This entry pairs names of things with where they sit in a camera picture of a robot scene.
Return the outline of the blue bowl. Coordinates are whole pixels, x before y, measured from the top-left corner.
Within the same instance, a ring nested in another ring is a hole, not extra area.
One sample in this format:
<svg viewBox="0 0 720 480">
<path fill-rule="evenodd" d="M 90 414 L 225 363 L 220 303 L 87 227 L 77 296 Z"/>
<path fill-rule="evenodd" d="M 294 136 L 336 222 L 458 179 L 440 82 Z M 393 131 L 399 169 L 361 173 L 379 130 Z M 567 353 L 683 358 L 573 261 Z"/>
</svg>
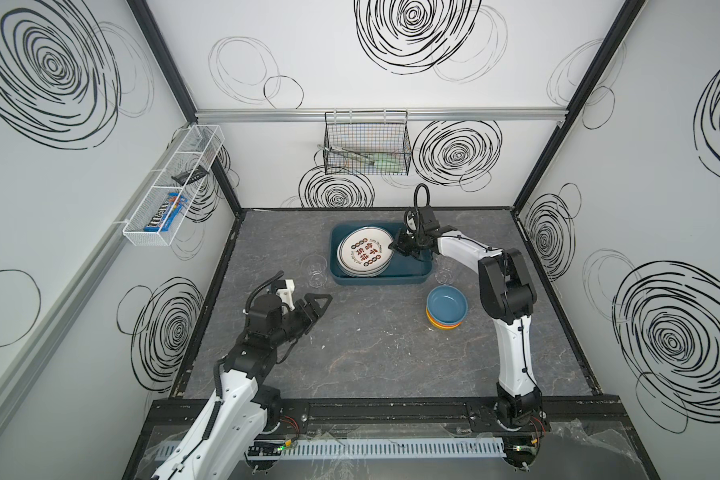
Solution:
<svg viewBox="0 0 720 480">
<path fill-rule="evenodd" d="M 440 322 L 456 323 L 466 318 L 469 304 L 459 289 L 451 285 L 440 285 L 429 292 L 426 310 Z"/>
</svg>

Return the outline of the orange bowl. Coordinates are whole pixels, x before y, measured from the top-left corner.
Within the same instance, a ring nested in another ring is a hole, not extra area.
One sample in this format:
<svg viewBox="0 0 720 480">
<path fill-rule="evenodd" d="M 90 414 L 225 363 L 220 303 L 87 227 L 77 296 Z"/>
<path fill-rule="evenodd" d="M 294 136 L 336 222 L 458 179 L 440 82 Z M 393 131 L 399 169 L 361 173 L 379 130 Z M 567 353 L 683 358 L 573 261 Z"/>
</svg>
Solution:
<svg viewBox="0 0 720 480">
<path fill-rule="evenodd" d="M 456 322 L 456 323 L 443 323 L 443 322 L 440 322 L 439 320 L 437 320 L 435 317 L 433 317 L 433 316 L 431 315 L 431 312 L 430 312 L 429 310 L 426 310 L 426 316 L 427 316 L 427 319 L 429 320 L 429 322 L 430 322 L 433 326 L 435 326 L 436 328 L 441 329 L 441 330 L 452 330 L 452 329 L 455 329 L 455 328 L 461 326 L 461 324 L 463 323 L 463 321 L 461 321 L 461 322 Z"/>
</svg>

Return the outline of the yellow bowl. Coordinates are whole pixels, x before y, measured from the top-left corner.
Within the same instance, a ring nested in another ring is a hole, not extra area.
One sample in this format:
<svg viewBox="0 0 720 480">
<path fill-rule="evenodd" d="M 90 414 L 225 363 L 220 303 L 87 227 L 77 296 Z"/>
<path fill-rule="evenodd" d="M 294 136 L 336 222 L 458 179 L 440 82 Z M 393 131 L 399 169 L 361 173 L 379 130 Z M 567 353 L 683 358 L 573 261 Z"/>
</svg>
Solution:
<svg viewBox="0 0 720 480">
<path fill-rule="evenodd" d="M 442 324 L 442 323 L 440 323 L 440 322 L 438 322 L 438 321 L 436 321 L 436 320 L 434 320 L 434 319 L 432 319 L 432 318 L 429 318 L 429 317 L 428 317 L 428 320 L 429 320 L 430 324 L 432 324 L 435 328 L 440 329 L 440 330 L 444 330 L 444 331 L 454 330 L 454 329 L 460 327 L 461 324 L 462 324 L 462 323 Z"/>
</svg>

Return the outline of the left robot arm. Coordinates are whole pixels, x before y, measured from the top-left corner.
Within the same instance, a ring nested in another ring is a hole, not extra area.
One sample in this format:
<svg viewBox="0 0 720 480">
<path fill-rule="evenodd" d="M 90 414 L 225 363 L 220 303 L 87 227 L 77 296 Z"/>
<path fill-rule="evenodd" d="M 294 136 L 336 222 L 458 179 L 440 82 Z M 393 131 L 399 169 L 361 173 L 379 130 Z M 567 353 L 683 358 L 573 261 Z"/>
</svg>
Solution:
<svg viewBox="0 0 720 480">
<path fill-rule="evenodd" d="M 333 300 L 315 293 L 296 299 L 294 282 L 283 275 L 277 272 L 246 299 L 243 331 L 215 363 L 213 395 L 154 479 L 227 479 L 256 438 L 278 426 L 281 394 L 264 380 L 287 358 L 279 348 L 294 347 Z"/>
</svg>

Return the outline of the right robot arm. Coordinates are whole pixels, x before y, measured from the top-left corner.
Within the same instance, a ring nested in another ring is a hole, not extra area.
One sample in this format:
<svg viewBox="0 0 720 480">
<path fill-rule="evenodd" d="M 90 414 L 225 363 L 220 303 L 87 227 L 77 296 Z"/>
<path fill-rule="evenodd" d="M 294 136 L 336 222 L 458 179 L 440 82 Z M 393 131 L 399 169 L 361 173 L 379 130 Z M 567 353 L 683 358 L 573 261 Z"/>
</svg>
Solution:
<svg viewBox="0 0 720 480">
<path fill-rule="evenodd" d="M 429 206 L 405 211 L 390 248 L 403 256 L 430 252 L 477 274 L 479 297 L 496 329 L 500 360 L 495 415 L 506 430 L 526 426 L 542 409 L 543 395 L 532 368 L 530 330 L 537 293 L 523 254 L 489 246 L 452 226 L 443 226 Z"/>
</svg>

